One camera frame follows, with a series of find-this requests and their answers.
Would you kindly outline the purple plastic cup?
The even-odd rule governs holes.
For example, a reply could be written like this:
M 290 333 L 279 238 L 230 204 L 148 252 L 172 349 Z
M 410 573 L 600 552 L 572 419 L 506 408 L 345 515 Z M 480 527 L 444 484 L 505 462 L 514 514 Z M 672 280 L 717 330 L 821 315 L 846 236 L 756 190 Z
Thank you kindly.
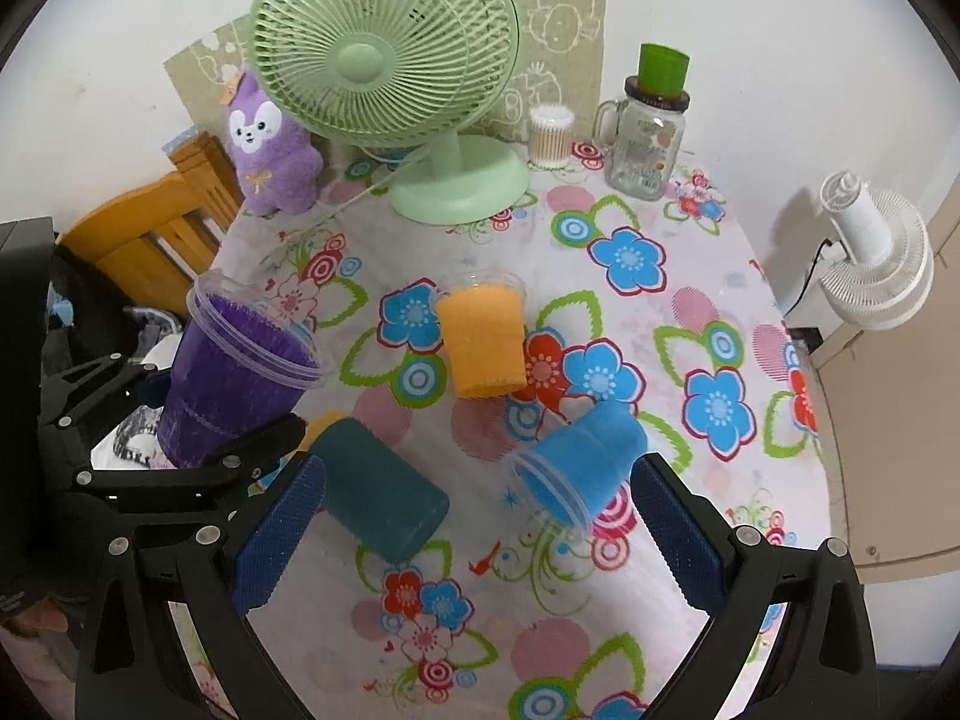
M 218 447 L 293 411 L 331 363 L 277 298 L 223 271 L 195 280 L 187 310 L 158 442 L 172 465 L 197 468 Z

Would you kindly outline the dark teal cup yellow rim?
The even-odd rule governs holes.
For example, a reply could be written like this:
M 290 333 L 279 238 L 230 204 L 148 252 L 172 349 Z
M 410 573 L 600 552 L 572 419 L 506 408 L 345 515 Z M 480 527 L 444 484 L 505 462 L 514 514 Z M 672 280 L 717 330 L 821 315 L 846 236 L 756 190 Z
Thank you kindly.
M 316 543 L 351 536 L 387 564 L 420 553 L 449 513 L 449 496 L 371 433 L 329 411 L 308 426 L 301 447 L 325 470 L 325 496 L 308 527 Z

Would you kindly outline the orange plastic cup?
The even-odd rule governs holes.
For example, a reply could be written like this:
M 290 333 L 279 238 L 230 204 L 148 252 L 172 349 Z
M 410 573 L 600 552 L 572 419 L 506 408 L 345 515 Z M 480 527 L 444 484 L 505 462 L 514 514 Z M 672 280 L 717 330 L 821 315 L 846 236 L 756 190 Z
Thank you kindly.
M 434 288 L 457 398 L 502 397 L 526 387 L 525 300 L 523 280 L 506 271 L 459 273 Z

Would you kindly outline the blue plastic cup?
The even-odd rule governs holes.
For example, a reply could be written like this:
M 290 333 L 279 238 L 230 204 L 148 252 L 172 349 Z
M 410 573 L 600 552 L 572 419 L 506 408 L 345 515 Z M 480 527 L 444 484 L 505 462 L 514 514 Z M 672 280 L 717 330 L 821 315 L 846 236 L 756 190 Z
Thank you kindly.
M 646 452 L 647 435 L 630 408 L 599 401 L 539 442 L 514 450 L 506 473 L 537 514 L 587 532 Z

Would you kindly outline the green cup on jar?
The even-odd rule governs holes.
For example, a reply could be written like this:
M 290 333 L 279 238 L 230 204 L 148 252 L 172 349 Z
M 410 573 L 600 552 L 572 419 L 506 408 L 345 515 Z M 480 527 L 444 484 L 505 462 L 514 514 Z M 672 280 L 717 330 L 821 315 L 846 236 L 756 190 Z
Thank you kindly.
M 690 57 L 661 44 L 644 43 L 638 59 L 638 88 L 659 98 L 677 99 L 685 91 Z

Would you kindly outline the black clothes pile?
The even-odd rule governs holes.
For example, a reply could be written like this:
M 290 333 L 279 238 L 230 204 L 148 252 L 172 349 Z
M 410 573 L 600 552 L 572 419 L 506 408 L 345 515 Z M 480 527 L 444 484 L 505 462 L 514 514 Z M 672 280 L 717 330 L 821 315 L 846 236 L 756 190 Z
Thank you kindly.
M 119 353 L 142 359 L 182 330 L 167 310 L 135 305 L 104 273 L 63 245 L 53 248 L 47 290 L 43 367 L 48 376 Z

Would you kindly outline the wooden chair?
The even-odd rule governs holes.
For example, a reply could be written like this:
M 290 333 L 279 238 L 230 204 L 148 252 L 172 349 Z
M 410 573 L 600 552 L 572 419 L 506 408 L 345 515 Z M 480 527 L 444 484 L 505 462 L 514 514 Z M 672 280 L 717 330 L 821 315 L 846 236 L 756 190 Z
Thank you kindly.
M 59 244 L 135 304 L 182 317 L 194 278 L 212 266 L 242 195 L 228 154 L 210 133 L 176 146 L 169 161 L 169 174 L 90 211 Z

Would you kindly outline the purple plush bunny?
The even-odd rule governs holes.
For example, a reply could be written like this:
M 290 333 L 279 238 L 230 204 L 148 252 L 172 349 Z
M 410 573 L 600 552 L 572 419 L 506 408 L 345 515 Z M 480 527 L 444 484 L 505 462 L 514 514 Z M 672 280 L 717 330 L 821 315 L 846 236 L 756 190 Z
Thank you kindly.
M 308 130 L 268 98 L 250 68 L 236 76 L 226 135 L 249 213 L 302 215 L 313 208 L 324 158 Z

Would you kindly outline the floral tablecloth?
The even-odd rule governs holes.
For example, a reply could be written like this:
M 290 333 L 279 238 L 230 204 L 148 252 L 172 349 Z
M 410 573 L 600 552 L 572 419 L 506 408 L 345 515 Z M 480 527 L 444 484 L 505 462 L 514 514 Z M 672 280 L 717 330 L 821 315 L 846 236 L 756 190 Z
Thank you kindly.
M 215 263 L 332 356 L 302 416 L 363 422 L 451 508 L 397 566 L 306 533 L 252 624 L 320 718 L 640 717 L 703 616 L 626 491 L 572 535 L 527 505 L 505 460 L 619 401 L 732 523 L 822 543 L 817 418 L 754 252 L 704 172 L 679 167 L 665 200 L 631 200 L 584 143 L 511 208 L 460 226 L 397 216 L 386 176 L 359 160 L 308 215 L 239 213 Z M 526 287 L 527 385 L 464 400 L 433 296 L 480 270 Z

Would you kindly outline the white floor fan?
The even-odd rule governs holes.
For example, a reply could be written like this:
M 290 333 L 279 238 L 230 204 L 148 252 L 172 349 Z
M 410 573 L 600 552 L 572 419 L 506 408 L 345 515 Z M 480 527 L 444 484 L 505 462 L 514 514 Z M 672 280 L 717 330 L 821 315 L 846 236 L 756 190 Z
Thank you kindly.
M 864 332 L 907 323 L 934 281 L 934 250 L 918 208 L 895 190 L 874 190 L 851 171 L 828 176 L 818 196 L 844 249 L 843 259 L 820 277 L 833 312 Z

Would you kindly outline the green desk fan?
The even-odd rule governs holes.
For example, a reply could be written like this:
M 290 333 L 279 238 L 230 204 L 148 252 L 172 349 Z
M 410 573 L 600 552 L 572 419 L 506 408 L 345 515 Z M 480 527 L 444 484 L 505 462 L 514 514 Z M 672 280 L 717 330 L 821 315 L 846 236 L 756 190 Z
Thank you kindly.
M 519 57 L 514 0 L 254 0 L 252 70 L 319 137 L 405 149 L 387 199 L 417 223 L 498 215 L 529 188 L 526 161 L 473 133 Z

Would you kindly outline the cotton swab container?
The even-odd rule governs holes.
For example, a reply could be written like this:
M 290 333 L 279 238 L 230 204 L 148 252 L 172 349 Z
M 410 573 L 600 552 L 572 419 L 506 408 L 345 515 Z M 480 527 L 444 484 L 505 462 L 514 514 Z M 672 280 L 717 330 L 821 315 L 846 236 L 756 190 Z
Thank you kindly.
M 527 117 L 527 156 L 544 169 L 560 169 L 571 158 L 576 114 L 560 103 L 537 104 Z

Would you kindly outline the glass mason jar mug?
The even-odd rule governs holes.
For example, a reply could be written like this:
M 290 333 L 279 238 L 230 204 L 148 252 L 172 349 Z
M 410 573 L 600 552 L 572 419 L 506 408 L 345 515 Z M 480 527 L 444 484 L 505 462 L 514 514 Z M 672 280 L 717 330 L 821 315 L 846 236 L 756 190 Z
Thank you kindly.
M 664 195 L 679 156 L 688 106 L 686 93 L 677 99 L 628 93 L 597 107 L 592 140 L 601 150 L 610 187 L 645 202 Z

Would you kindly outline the beige cartoon wall poster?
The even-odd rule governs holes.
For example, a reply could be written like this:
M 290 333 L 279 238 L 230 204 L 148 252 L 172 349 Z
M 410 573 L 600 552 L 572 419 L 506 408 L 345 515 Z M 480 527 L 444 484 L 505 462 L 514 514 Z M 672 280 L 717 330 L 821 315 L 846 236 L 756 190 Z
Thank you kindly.
M 562 104 L 574 112 L 574 137 L 587 140 L 601 102 L 607 0 L 514 0 L 521 52 L 500 101 L 473 132 L 523 142 L 529 110 Z M 226 82 L 245 60 L 245 15 L 195 39 L 164 62 L 172 86 L 194 125 L 223 133 Z

